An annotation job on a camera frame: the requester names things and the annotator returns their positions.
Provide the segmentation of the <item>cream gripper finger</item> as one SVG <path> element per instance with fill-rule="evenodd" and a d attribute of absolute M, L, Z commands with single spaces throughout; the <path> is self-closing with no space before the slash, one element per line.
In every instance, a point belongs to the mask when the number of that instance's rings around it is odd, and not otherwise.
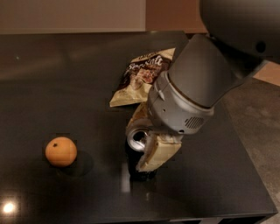
<path fill-rule="evenodd" d="M 126 127 L 127 131 L 135 130 L 137 128 L 150 129 L 152 122 L 148 116 L 148 108 L 146 102 L 141 102 L 136 108 L 133 116 L 130 118 Z"/>
<path fill-rule="evenodd" d="M 154 172 L 178 152 L 182 146 L 182 138 L 182 135 L 149 133 L 144 154 L 140 157 L 136 170 Z"/>

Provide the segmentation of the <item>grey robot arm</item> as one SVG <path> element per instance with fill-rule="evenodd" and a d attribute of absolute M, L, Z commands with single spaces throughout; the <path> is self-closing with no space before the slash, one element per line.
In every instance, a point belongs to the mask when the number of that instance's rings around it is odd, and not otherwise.
<path fill-rule="evenodd" d="M 280 0 L 199 0 L 199 14 L 207 33 L 189 40 L 129 121 L 128 145 L 142 154 L 137 172 L 159 168 L 228 91 L 280 61 Z"/>

